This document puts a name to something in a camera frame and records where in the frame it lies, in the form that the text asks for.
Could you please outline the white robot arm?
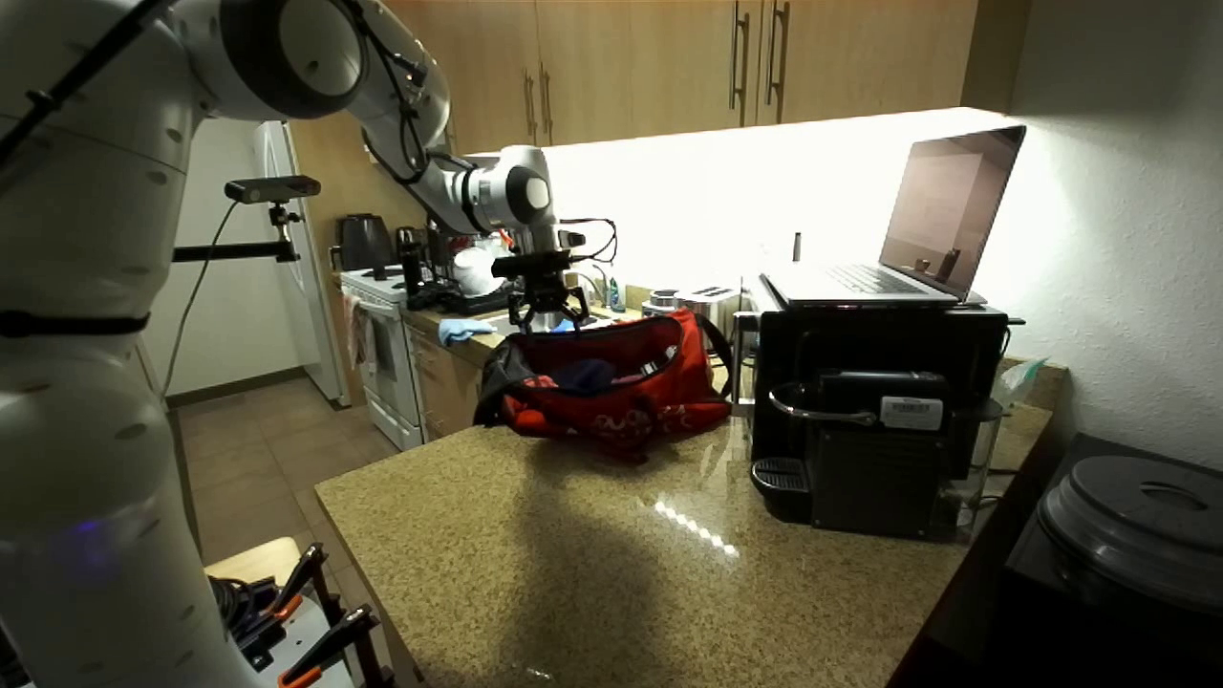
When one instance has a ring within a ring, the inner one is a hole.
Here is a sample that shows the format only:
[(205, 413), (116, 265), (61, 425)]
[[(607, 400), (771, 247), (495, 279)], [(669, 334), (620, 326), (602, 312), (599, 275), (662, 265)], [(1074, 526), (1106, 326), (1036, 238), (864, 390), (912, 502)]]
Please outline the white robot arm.
[(441, 224), (554, 243), (548, 158), (450, 149), (383, 0), (0, 0), (0, 624), (37, 688), (257, 688), (137, 340), (205, 117), (353, 114)]

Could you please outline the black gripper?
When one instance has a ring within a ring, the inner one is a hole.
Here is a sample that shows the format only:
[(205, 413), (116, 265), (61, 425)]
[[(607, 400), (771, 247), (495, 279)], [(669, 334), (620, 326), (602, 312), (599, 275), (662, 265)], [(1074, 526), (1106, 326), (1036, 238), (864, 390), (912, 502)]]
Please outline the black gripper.
[(521, 292), (509, 299), (509, 321), (521, 330), (526, 330), (539, 312), (585, 321), (585, 293), (562, 279), (571, 265), (571, 253), (495, 257), (492, 270), (521, 284)]

